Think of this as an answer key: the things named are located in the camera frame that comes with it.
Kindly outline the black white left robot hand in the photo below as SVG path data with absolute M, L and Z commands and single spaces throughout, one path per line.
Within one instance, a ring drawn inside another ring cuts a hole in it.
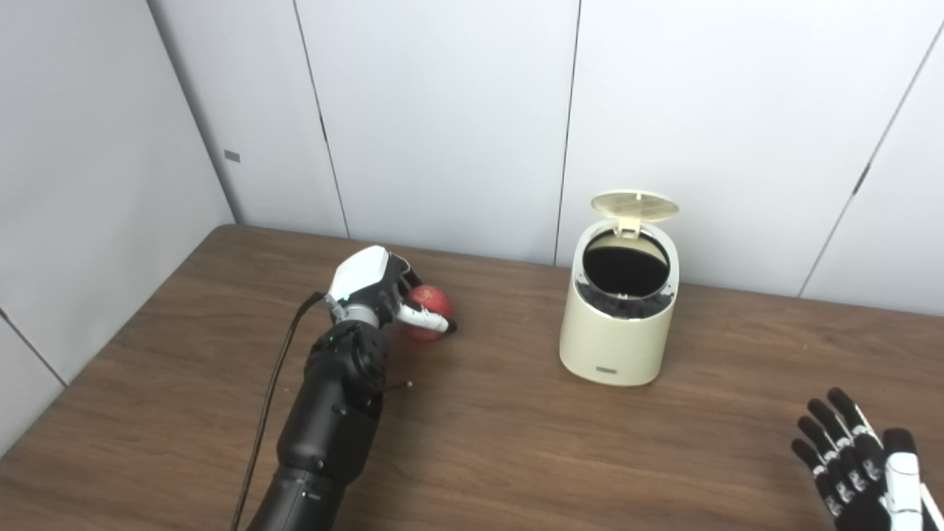
M 324 302 L 333 324 L 354 322 L 384 329 L 394 322 L 452 335 L 452 317 L 422 307 L 407 298 L 425 285 L 411 263 L 384 246 L 368 246 L 338 265 Z

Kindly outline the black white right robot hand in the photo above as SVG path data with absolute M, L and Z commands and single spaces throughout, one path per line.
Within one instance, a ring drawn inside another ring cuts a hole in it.
M 878 433 L 840 387 L 826 401 L 809 400 L 807 411 L 790 449 L 811 473 L 836 530 L 943 528 L 910 430 Z

